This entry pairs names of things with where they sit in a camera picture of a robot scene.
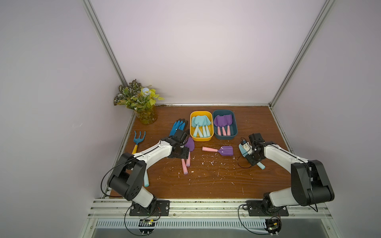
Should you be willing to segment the teal plastic storage box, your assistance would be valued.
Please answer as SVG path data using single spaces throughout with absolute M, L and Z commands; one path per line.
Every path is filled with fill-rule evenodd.
M 219 115 L 219 116 L 225 116 L 225 115 L 228 115 L 228 114 L 231 114 L 232 115 L 232 118 L 233 118 L 233 123 L 231 124 L 230 128 L 231 128 L 231 135 L 230 136 L 223 136 L 222 134 L 222 128 L 221 128 L 221 136 L 219 136 L 217 134 L 217 127 L 214 125 L 213 121 L 214 121 L 214 118 Z M 230 110 L 215 110 L 212 114 L 212 118 L 213 118 L 213 128 L 215 130 L 215 137 L 217 139 L 220 139 L 220 140 L 232 140 L 234 139 L 234 137 L 238 134 L 238 128 L 237 128 L 237 123 L 236 123 L 236 118 L 235 118 L 235 114 L 233 113 L 233 111 L 230 111 Z

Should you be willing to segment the purple square shovel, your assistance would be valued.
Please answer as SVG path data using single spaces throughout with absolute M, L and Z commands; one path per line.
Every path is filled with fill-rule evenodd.
M 222 134 L 223 134 L 223 136 L 227 136 L 227 132 L 225 130 L 225 126 L 226 126 L 226 118 L 225 118 L 225 116 L 220 116 L 219 117 L 219 124 L 220 124 L 220 127 L 222 128 Z
M 233 123 L 232 115 L 231 114 L 225 115 L 225 121 L 226 121 L 226 125 L 227 125 L 227 136 L 230 136 L 231 135 L 230 126 Z
M 188 168 L 187 168 L 185 159 L 182 159 L 181 162 L 182 162 L 183 174 L 187 175 L 188 174 Z
M 233 156 L 234 154 L 234 150 L 232 146 L 221 146 L 219 149 L 210 148 L 210 147 L 202 147 L 202 151 L 216 152 L 222 156 Z

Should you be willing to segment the teal shovel sideways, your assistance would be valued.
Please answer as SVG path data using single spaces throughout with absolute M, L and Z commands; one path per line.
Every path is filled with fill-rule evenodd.
M 204 119 L 205 119 L 205 123 L 204 123 L 204 124 L 205 124 L 205 126 L 206 126 L 206 135 L 207 135 L 208 137 L 210 137 L 210 136 L 211 136 L 211 133 L 210 133 L 210 130 L 209 130 L 209 127 L 208 127 L 208 126 L 210 126 L 211 122 L 210 122 L 208 116 L 204 116 Z

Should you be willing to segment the yellow plastic storage box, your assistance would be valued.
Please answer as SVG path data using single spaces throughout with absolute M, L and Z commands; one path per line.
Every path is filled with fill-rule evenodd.
M 210 130 L 210 133 L 211 133 L 210 137 L 208 137 L 207 135 L 206 135 L 206 137 L 198 137 L 198 136 L 194 137 L 193 136 L 193 132 L 194 132 L 195 128 L 193 128 L 192 125 L 191 125 L 191 118 L 192 117 L 196 117 L 196 116 L 208 116 L 208 118 L 209 118 L 209 120 L 211 122 L 210 126 L 208 126 L 209 130 Z M 215 130 L 213 128 L 212 120 L 213 120 L 212 114 L 209 111 L 194 111 L 194 112 L 192 112 L 190 114 L 190 135 L 191 135 L 191 137 L 193 138 L 194 141 L 205 142 L 205 141 L 210 141 L 212 139 L 212 137 L 214 136 L 214 133 L 215 133 Z

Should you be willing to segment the purple pointed shovel top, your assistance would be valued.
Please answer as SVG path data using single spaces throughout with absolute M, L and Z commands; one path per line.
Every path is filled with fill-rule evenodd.
M 214 125 L 217 127 L 217 134 L 218 134 L 219 136 L 221 136 L 221 127 L 219 126 L 219 118 L 220 118 L 220 116 L 217 115 L 217 116 L 214 118 L 213 123 L 214 123 Z

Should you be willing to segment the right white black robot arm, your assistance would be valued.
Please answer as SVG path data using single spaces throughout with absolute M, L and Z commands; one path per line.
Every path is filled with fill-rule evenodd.
M 266 142 L 259 133 L 251 134 L 249 141 L 240 145 L 243 156 L 252 166 L 265 169 L 262 161 L 269 159 L 291 175 L 289 188 L 264 194 L 263 208 L 312 206 L 334 200 L 334 191 L 322 162 L 301 158 L 272 141 Z

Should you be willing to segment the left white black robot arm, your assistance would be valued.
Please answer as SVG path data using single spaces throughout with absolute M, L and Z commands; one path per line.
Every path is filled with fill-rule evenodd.
M 163 158 L 186 159 L 189 154 L 189 149 L 185 147 L 188 137 L 188 133 L 178 129 L 174 135 L 161 139 L 142 152 L 123 154 L 111 171 L 107 185 L 147 213 L 153 213 L 157 198 L 144 188 L 146 170 Z

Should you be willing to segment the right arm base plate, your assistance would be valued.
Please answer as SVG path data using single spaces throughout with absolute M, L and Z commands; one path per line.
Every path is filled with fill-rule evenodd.
M 273 217 L 289 216 L 289 212 L 285 206 L 276 207 L 267 200 L 248 200 L 244 205 L 244 209 L 249 212 L 249 216 L 258 216 L 258 217 Z

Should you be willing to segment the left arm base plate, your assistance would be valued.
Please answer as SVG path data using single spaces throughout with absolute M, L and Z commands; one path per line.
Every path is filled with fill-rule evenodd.
M 153 200 L 148 207 L 133 202 L 129 211 L 130 216 L 168 216 L 170 208 L 169 200 Z

